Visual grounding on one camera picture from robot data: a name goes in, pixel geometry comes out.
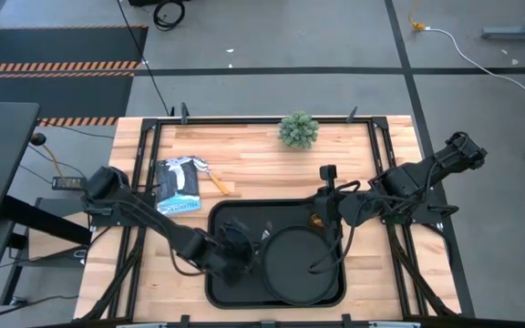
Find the small plant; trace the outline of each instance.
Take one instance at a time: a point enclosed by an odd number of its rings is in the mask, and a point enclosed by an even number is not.
[[[309,149],[317,141],[319,123],[303,111],[294,112],[279,123],[279,139],[287,147]]]

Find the orange handle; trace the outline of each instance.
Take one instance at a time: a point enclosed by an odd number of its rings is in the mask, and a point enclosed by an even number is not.
[[[210,172],[210,179],[212,181],[214,181],[214,183],[216,184],[216,186],[218,186],[218,189],[220,189],[220,191],[224,194],[224,195],[230,195],[230,191],[226,188],[226,186],[224,186],[224,184],[218,180],[218,178],[216,178],[215,175],[213,175],[211,172]]]

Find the white cable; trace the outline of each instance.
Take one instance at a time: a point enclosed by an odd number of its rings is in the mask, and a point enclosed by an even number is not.
[[[438,29],[438,28],[430,28],[428,26],[425,27],[425,29],[421,30],[421,31],[425,31],[425,32],[439,32],[439,33],[442,33],[442,34],[450,37],[451,40],[453,40],[453,45],[457,49],[457,52],[459,53],[459,55],[461,57],[463,57],[463,59],[467,60],[469,63],[473,64],[475,67],[481,69],[482,71],[488,73],[489,75],[491,75],[493,77],[503,78],[505,80],[508,80],[509,82],[515,83],[518,87],[521,87],[525,91],[525,87],[520,82],[516,81],[515,79],[509,78],[509,77],[504,77],[504,76],[501,76],[501,75],[498,75],[498,74],[493,74],[493,73],[489,72],[487,69],[483,68],[480,64],[474,62],[473,60],[469,59],[467,56],[463,55],[463,53],[461,52],[461,50],[457,46],[457,41],[455,41],[455,37],[453,37],[449,32],[443,31],[442,29]]]

